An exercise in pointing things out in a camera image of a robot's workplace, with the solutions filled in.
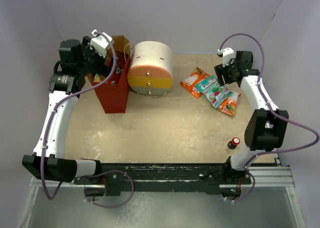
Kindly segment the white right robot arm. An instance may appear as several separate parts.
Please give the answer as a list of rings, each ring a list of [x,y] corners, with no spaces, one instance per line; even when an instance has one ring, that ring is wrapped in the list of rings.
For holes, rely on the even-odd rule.
[[[252,52],[225,48],[217,54],[222,58],[222,63],[214,68],[218,83],[237,83],[253,110],[244,132],[244,146],[229,158],[230,167],[222,171],[225,182],[235,183],[240,171],[246,170],[259,156],[271,154],[282,146],[288,123],[277,116],[288,118],[289,114],[269,97],[259,70],[253,68]]]

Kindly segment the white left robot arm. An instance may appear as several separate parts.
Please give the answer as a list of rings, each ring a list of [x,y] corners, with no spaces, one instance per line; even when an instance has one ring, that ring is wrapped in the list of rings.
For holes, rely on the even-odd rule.
[[[109,77],[115,67],[105,59],[113,50],[113,38],[93,31],[82,41],[65,40],[58,49],[59,61],[49,80],[49,102],[43,129],[31,155],[24,155],[22,165],[35,178],[71,182],[85,176],[92,184],[101,182],[103,172],[95,160],[65,159],[65,144],[73,110],[84,93],[85,77],[97,73]]]

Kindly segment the gold foil snack bag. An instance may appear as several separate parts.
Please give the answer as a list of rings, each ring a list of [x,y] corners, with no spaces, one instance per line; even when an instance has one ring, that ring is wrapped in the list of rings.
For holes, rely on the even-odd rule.
[[[94,78],[93,78],[93,82],[95,83],[100,83],[105,79],[105,76],[103,75],[99,75],[99,74],[95,74]]]

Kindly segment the red Doritos chip bag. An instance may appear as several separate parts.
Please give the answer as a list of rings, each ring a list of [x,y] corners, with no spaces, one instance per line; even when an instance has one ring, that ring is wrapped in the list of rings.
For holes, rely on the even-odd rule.
[[[118,84],[120,81],[121,75],[124,71],[124,67],[125,67],[124,61],[117,61],[116,69],[107,83],[111,85]]]

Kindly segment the teal candy pouch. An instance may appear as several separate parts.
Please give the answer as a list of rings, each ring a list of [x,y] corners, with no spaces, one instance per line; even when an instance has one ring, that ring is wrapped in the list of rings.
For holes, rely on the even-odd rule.
[[[233,92],[225,86],[220,86],[216,76],[210,76],[195,85],[195,87],[218,108]]]

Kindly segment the orange white snack bag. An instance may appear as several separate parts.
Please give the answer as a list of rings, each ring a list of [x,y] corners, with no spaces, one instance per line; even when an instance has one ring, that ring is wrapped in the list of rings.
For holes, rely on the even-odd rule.
[[[192,74],[180,82],[181,86],[192,94],[195,98],[201,96],[201,92],[196,88],[196,84],[207,79],[210,75],[204,70],[196,67]]]

